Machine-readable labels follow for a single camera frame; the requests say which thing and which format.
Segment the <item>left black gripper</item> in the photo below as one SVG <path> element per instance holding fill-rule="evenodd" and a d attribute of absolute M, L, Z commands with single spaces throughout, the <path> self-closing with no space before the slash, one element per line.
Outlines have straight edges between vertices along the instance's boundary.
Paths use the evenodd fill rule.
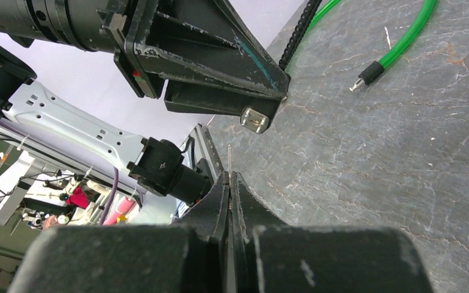
<path fill-rule="evenodd" d="M 272 115 L 287 77 L 228 1 L 108 1 L 98 9 L 114 63 L 139 97 L 172 112 Z"/>

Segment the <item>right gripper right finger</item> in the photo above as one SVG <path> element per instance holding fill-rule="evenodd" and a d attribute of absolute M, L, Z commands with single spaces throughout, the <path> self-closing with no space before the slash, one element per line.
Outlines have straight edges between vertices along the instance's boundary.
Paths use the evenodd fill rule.
<path fill-rule="evenodd" d="M 432 292 L 413 242 L 387 226 L 291 226 L 231 178 L 239 292 Z"/>

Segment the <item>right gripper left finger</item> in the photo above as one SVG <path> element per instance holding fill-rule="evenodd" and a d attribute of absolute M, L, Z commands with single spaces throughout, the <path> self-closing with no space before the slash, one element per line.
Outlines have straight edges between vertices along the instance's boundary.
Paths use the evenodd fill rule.
<path fill-rule="evenodd" d="M 228 175 L 171 225 L 56 226 L 29 247 L 9 292 L 225 292 Z"/>

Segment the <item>black cable padlock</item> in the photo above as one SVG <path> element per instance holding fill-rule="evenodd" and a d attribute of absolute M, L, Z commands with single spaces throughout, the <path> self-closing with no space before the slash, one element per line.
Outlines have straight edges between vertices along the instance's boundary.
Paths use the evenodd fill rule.
<path fill-rule="evenodd" d="M 302 39 L 304 38 L 307 29 L 313 21 L 313 18 L 316 12 L 318 11 L 321 3 L 321 0 L 307 1 L 307 4 L 303 9 L 303 12 L 301 13 L 297 24 L 295 25 L 294 30 L 283 50 L 281 58 L 278 61 L 278 66 L 283 72 L 286 71 L 288 65 L 290 64 L 293 55 L 295 54 Z M 272 115 L 266 115 L 264 113 L 259 112 L 252 106 L 247 106 L 240 117 L 240 124 L 243 127 L 257 134 L 262 134 L 269 128 L 269 125 L 271 124 L 272 120 L 276 115 L 279 105 L 281 105 L 281 103 L 287 99 L 288 87 L 291 81 L 291 77 L 288 73 L 285 73 L 285 75 L 288 81 L 285 95 L 277 100 L 265 100 L 265 102 L 271 103 Z"/>

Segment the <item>small key bunch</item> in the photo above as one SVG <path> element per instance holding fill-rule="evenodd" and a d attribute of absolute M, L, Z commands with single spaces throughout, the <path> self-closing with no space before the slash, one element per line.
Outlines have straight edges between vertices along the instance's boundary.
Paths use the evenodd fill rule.
<path fill-rule="evenodd" d="M 228 156 L 228 172 L 229 176 L 232 176 L 233 173 L 233 156 L 232 156 L 232 145 L 228 145 L 228 150 L 227 150 L 227 156 Z"/>

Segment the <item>green cable lock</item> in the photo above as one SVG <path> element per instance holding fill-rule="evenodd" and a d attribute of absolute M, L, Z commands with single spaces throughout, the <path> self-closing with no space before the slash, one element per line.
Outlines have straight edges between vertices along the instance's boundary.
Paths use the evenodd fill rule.
<path fill-rule="evenodd" d="M 314 29 L 318 22 L 321 21 L 337 4 L 342 1 L 328 1 L 324 6 L 313 14 L 306 28 L 306 33 Z M 385 28 L 386 41 L 388 41 L 388 51 L 379 59 L 372 61 L 357 76 L 357 80 L 349 88 L 351 92 L 355 92 L 363 86 L 369 86 L 381 77 L 404 53 L 411 44 L 418 38 L 421 31 L 431 18 L 432 12 L 436 8 L 438 1 L 421 1 L 420 9 L 412 22 L 407 26 L 402 36 L 392 44 L 388 29 Z"/>

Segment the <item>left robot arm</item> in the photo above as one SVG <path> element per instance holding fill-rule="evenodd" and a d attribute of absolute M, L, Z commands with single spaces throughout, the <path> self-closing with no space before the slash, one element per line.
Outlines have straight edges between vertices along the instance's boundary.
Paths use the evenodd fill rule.
<path fill-rule="evenodd" d="M 23 47 L 43 40 L 111 53 L 137 96 L 162 98 L 171 112 L 236 116 L 257 134 L 289 89 L 284 64 L 229 1 L 0 1 L 0 32 Z M 123 131 L 68 104 L 2 48 L 0 118 L 71 141 L 161 197 L 194 204 L 213 184 L 183 164 L 173 143 Z"/>

